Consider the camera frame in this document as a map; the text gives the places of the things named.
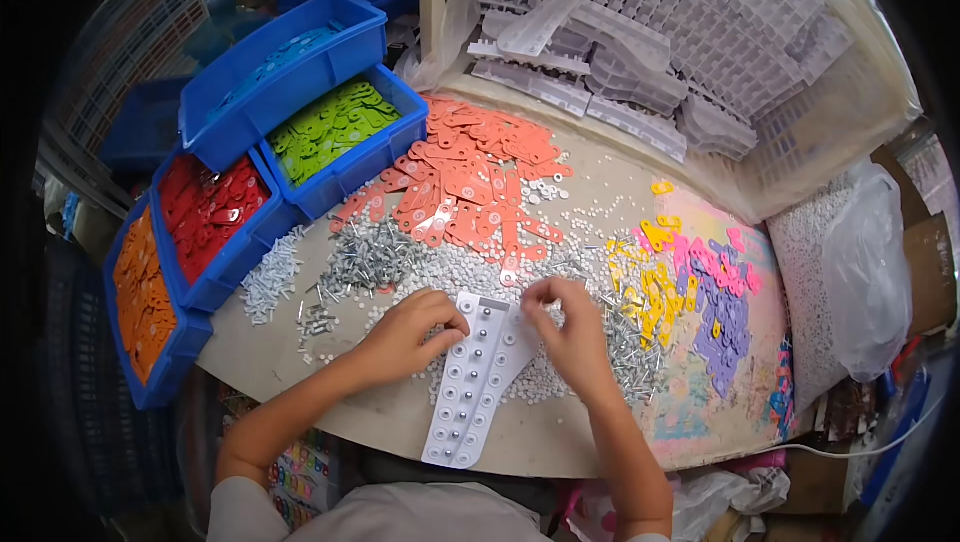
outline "person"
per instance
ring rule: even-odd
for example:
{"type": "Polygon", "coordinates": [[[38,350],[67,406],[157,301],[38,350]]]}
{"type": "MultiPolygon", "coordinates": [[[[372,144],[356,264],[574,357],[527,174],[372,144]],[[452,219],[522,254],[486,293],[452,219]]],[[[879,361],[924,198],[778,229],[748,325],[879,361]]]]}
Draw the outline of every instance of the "person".
{"type": "MultiPolygon", "coordinates": [[[[671,489],[614,378],[599,309],[582,284],[559,278],[531,285],[521,308],[554,368],[589,413],[616,509],[614,539],[666,542],[672,527],[671,489]],[[544,310],[557,300],[565,315],[559,329],[544,310]]],[[[207,540],[546,540],[539,515],[475,482],[362,486],[293,534],[267,495],[268,468],[334,405],[423,371],[469,335],[467,320],[449,296],[418,290],[388,310],[353,350],[240,419],[220,449],[207,540]],[[440,324],[446,329],[424,341],[440,324]]]]}

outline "wire rack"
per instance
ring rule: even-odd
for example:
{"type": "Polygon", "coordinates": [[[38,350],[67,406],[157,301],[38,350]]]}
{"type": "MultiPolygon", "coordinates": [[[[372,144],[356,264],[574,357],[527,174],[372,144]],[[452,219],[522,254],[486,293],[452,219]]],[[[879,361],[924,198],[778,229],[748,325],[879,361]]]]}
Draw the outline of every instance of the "wire rack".
{"type": "Polygon", "coordinates": [[[63,62],[47,119],[95,160],[131,86],[186,69],[181,48],[209,17],[204,0],[105,0],[63,62]]]}

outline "hand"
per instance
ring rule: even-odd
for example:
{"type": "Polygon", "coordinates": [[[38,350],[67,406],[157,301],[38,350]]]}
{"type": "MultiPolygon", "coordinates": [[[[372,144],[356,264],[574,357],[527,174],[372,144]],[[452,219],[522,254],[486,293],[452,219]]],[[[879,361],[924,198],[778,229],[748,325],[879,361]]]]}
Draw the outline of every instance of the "hand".
{"type": "Polygon", "coordinates": [[[583,284],[557,277],[541,280],[523,293],[521,308],[543,338],[553,367],[584,403],[591,404],[610,390],[619,397],[607,358],[603,319],[583,284]],[[559,330],[542,308],[557,300],[565,315],[559,330]]]}
{"type": "Polygon", "coordinates": [[[425,287],[388,310],[366,338],[334,365],[350,365],[360,390],[383,386],[423,371],[470,334],[470,325],[450,296],[425,287]],[[441,324],[449,329],[424,341],[427,332],[441,324]]]}

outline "white plastic basket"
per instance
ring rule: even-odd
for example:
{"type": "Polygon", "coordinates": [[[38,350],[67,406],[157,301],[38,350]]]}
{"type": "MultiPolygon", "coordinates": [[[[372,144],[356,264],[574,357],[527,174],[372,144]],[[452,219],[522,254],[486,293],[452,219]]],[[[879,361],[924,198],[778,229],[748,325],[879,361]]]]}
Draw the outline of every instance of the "white plastic basket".
{"type": "MultiPolygon", "coordinates": [[[[524,13],[540,1],[421,0],[422,60],[401,61],[397,71],[416,90],[436,89],[442,82],[461,94],[484,96],[490,90],[485,82],[457,77],[466,64],[458,64],[442,81],[461,56],[462,46],[475,39],[481,9],[524,13]]],[[[893,139],[921,113],[909,69],[874,0],[736,0],[742,10],[726,17],[750,36],[734,36],[717,52],[702,50],[703,36],[689,25],[694,20],[716,21],[721,7],[687,0],[594,1],[671,38],[672,63],[689,72],[691,89],[702,89],[730,113],[750,120],[757,135],[755,147],[739,163],[715,154],[688,153],[678,166],[666,153],[638,147],[626,132],[589,116],[563,115],[536,103],[517,104],[554,125],[567,123],[593,140],[642,155],[652,168],[680,179],[750,224],[807,198],[893,139]],[[807,35],[813,28],[819,38],[807,35]],[[806,45],[809,39],[816,44],[806,45]],[[726,85],[724,74],[731,67],[725,59],[749,55],[751,49],[757,56],[741,63],[752,83],[726,85]],[[779,49],[781,55],[771,49],[779,49]],[[790,56],[796,72],[786,73],[790,62],[784,59],[790,56]]],[[[726,21],[718,23],[720,34],[726,21]]],[[[498,92],[491,100],[503,104],[507,98],[514,96],[498,92]]]]}

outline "purple plastic piece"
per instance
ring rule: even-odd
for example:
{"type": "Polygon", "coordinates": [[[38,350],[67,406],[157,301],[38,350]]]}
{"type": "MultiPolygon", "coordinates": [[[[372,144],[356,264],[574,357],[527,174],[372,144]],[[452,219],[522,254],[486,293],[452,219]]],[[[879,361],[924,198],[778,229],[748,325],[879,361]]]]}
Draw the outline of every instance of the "purple plastic piece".
{"type": "Polygon", "coordinates": [[[707,297],[707,291],[701,285],[697,288],[697,305],[693,310],[697,313],[700,313],[704,308],[704,299],[707,297]]]}
{"type": "Polygon", "coordinates": [[[687,271],[687,266],[681,264],[679,270],[677,271],[677,295],[686,296],[687,295],[687,285],[690,284],[690,272],[687,271]]]}
{"type": "MultiPolygon", "coordinates": [[[[738,250],[729,245],[723,246],[712,239],[709,246],[718,256],[726,255],[728,265],[739,258],[738,250]]],[[[711,378],[713,389],[721,398],[727,398],[737,367],[750,351],[749,305],[746,298],[738,297],[729,286],[721,289],[696,257],[690,258],[690,271],[700,277],[695,309],[698,313],[702,311],[702,326],[694,337],[693,350],[706,361],[706,374],[711,378]],[[714,320],[720,322],[718,337],[714,337],[714,320]]],[[[741,277],[746,277],[746,262],[739,264],[739,271],[741,277]]]]}

